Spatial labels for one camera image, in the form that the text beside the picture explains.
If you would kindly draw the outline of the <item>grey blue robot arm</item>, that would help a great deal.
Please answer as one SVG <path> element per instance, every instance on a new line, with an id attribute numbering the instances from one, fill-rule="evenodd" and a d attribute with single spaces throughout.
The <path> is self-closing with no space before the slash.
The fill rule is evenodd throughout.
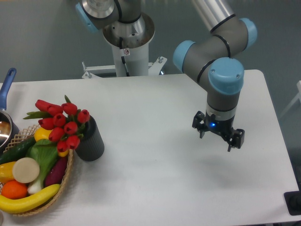
<path id="1" fill-rule="evenodd" d="M 210 131 L 229 148 L 240 148 L 245 132 L 234 129 L 233 121 L 244 68 L 235 55 L 255 43 L 257 29 L 249 19 L 237 18 L 224 0 L 195 0 L 193 5 L 211 37 L 201 44 L 183 41 L 173 54 L 177 69 L 207 92 L 206 111 L 196 113 L 192 126 L 201 136 Z M 155 28 L 139 0 L 81 0 L 75 9 L 90 32 L 103 32 L 118 77 L 150 74 L 149 43 Z"/>

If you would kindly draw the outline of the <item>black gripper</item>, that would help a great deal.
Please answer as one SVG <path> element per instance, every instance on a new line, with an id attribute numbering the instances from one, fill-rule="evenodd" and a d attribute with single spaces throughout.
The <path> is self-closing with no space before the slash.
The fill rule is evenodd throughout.
<path id="1" fill-rule="evenodd" d="M 244 143 L 245 131 L 243 129 L 233 129 L 234 116 L 225 121 L 217 120 L 215 115 L 209 116 L 197 111 L 193 118 L 192 127 L 199 132 L 199 137 L 203 138 L 208 131 L 219 135 L 224 141 L 228 141 L 228 152 L 232 148 L 240 149 Z"/>

